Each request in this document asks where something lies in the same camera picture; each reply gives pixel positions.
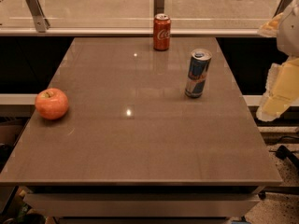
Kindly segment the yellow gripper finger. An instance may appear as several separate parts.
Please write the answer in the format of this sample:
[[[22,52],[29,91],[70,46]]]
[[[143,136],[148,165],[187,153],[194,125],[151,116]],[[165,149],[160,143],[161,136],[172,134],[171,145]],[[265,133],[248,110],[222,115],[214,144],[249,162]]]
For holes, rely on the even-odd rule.
[[[299,58],[291,57],[283,64],[273,63],[268,71],[257,119],[279,118],[299,98]]]
[[[283,13],[277,14],[270,21],[264,23],[257,31],[262,37],[277,37]]]

